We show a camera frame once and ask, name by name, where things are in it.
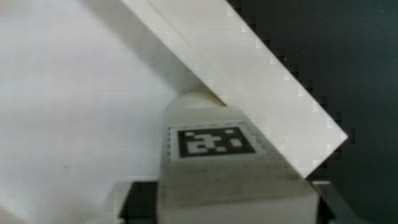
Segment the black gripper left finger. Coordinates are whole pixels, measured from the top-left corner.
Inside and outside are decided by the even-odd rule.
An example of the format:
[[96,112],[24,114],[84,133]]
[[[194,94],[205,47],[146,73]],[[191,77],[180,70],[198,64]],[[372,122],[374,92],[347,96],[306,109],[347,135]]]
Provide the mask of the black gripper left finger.
[[157,181],[136,181],[116,212],[104,213],[88,224],[159,224],[157,190]]

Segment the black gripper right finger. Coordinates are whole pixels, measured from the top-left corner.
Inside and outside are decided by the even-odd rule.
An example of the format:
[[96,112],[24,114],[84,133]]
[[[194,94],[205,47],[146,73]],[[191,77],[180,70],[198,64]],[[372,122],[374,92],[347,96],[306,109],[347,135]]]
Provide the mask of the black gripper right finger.
[[372,224],[358,216],[333,182],[319,180],[313,187],[320,194],[317,224]]

